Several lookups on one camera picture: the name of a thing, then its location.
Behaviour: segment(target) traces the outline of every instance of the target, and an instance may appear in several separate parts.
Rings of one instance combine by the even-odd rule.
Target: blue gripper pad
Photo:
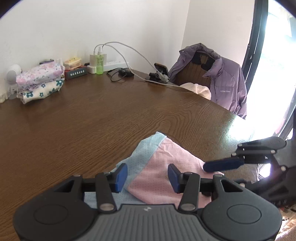
[[[171,165],[168,166],[168,179],[175,193],[180,193],[179,173]]]
[[[118,173],[116,175],[115,192],[119,193],[121,192],[124,183],[128,177],[128,166],[125,163],[123,163],[118,167],[118,169],[115,172],[117,171]]]
[[[239,157],[230,157],[218,161],[209,161],[203,165],[205,172],[218,172],[237,169],[244,165],[244,160]]]

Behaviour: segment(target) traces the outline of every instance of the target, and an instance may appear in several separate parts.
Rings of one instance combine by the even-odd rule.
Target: pink cloth
[[[202,178],[213,178],[214,174],[203,170],[204,162],[184,150],[171,139],[165,138],[154,152],[147,165],[130,183],[127,190],[147,204],[174,203],[179,206],[182,194],[177,194],[168,179],[168,165],[174,164],[180,172],[194,172]],[[211,197],[200,193],[198,207],[211,202]]]
[[[38,65],[17,76],[17,90],[33,89],[38,87],[38,84],[51,82],[58,77],[64,78],[64,71],[65,67],[56,62]]]

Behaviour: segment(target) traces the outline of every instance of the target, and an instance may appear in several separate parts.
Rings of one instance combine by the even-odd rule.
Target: black cable
[[[115,74],[117,74],[119,72],[119,70],[118,71],[116,71],[114,74],[112,74],[111,75],[111,78],[110,78],[110,80],[112,81],[112,82],[118,82],[118,81],[120,81],[120,80],[122,80],[126,75],[124,75],[122,78],[120,78],[119,80],[112,80],[112,77],[115,75]]]
[[[109,74],[110,72],[112,72],[112,71],[114,71],[114,70],[117,70],[117,69],[121,70],[121,69],[123,69],[123,68],[115,68],[115,69],[109,70],[109,71],[107,72],[107,74]]]

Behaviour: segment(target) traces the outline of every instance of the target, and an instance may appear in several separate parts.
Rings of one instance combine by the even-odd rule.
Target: small box
[[[76,64],[73,64],[71,66],[65,66],[65,69],[66,70],[74,70],[74,69],[77,69],[81,66],[81,61],[79,61],[78,63]]]
[[[73,70],[65,70],[65,80],[70,80],[86,74],[87,74],[86,66],[80,66],[79,68],[73,69]]]
[[[74,65],[77,65],[78,63],[81,63],[81,58],[79,57],[73,57],[71,59],[68,59],[64,62],[64,66],[67,68],[71,68],[73,67]]]

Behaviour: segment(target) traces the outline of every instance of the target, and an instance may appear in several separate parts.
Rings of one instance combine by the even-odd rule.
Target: green liquid bottle
[[[96,74],[104,73],[104,55],[102,46],[99,46],[98,55],[96,56]]]

